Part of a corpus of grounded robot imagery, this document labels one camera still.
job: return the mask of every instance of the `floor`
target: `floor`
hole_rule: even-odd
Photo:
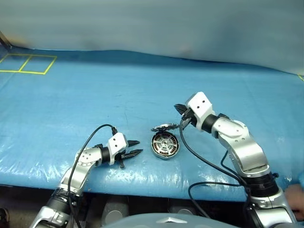
[[[40,208],[48,201],[52,190],[34,189],[24,187],[0,187],[0,206],[9,210],[10,228],[28,227]],[[87,203],[82,215],[86,214],[86,228],[99,228],[101,217],[108,195],[85,194]],[[188,204],[187,200],[174,200],[168,198],[151,197],[129,197],[130,215],[140,213],[166,213],[173,204]],[[244,227],[244,220],[241,216],[241,203],[227,202],[200,202],[201,206],[208,211],[211,217],[226,223]]]

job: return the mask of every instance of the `white backdrop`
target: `white backdrop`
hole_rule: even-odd
[[[304,74],[303,0],[1,0],[16,46],[129,50]]]

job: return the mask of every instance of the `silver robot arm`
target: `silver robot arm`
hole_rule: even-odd
[[[215,115],[212,103],[203,92],[193,95],[186,107],[191,112],[185,119],[198,130],[217,138],[227,149],[237,173],[250,188],[250,205],[247,211],[251,223],[257,228],[271,228],[280,223],[296,223],[284,193],[275,182],[267,158],[256,143],[247,126],[227,116]]]
[[[128,147],[128,141],[122,133],[116,133],[108,140],[106,147],[98,145],[94,148],[85,148],[77,162],[71,179],[71,198],[76,206],[82,196],[87,177],[93,167],[103,162],[114,164],[115,160],[123,159],[124,151]],[[70,207],[68,204],[68,179],[72,168],[63,176],[57,189],[52,194],[46,206],[42,207],[35,217],[30,228],[65,228],[70,219]]]

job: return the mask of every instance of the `shiny plastic sheet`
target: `shiny plastic sheet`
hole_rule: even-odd
[[[173,105],[203,91],[216,113],[225,113],[249,127],[267,155],[278,184],[285,188],[304,170],[304,82],[272,69],[202,62],[134,52],[38,51],[15,53],[57,56],[45,75],[0,72],[0,184],[52,189],[73,164],[75,153],[99,125],[109,123],[129,140],[141,143],[138,156],[95,168],[86,190],[111,194],[188,198],[198,181],[234,182],[196,159],[181,143],[171,160],[151,149],[154,126],[176,123]],[[0,58],[6,52],[0,51]],[[18,57],[0,63],[3,69],[24,63]],[[50,59],[32,58],[24,71],[43,71]],[[178,139],[178,130],[172,131]],[[189,126],[189,145],[219,164],[225,149],[208,133]],[[111,137],[103,129],[90,145]],[[226,164],[232,167],[229,159]],[[196,187],[205,200],[244,200],[242,188]]]

